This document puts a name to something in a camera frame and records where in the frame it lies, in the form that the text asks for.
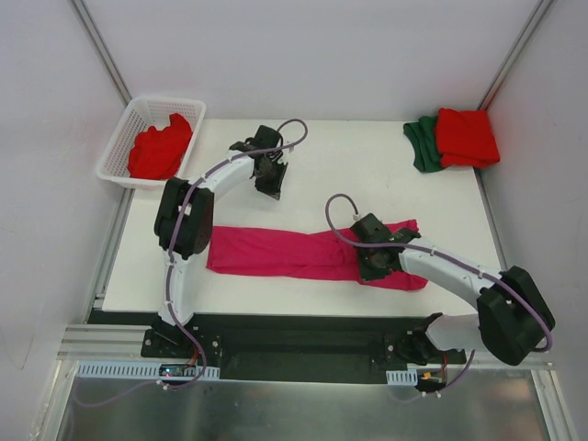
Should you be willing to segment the pink t shirt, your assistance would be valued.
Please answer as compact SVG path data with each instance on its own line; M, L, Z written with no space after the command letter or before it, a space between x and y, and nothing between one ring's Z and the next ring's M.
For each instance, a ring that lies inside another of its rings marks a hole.
M303 233L216 226L206 268L224 275L349 281L403 291L427 285L426 279L403 272L393 272L380 280L362 280L356 251L331 231Z

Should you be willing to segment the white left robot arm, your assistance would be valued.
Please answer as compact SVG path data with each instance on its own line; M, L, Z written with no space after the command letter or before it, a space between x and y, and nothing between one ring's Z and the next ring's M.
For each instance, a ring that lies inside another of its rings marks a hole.
M173 177L165 183L154 233L164 253L164 299L152 329L172 356L188 355L195 336L182 326L194 312L187 293L187 270L211 241L214 206L221 197L252 179L256 191L275 200L288 168L279 129L265 125L233 144L226 157L198 178Z

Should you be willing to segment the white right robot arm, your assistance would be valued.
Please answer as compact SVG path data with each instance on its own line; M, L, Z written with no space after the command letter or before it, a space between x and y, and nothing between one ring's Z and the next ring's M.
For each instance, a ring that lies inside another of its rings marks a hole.
M351 231L359 246L360 276L420 277L466 301L474 313L433 313L421 320L394 348L417 365L435 362L448 351L490 352L517 366L529 354L548 347L555 319L527 271L499 271L475 265L434 246L410 228L393 232L373 214L356 220Z

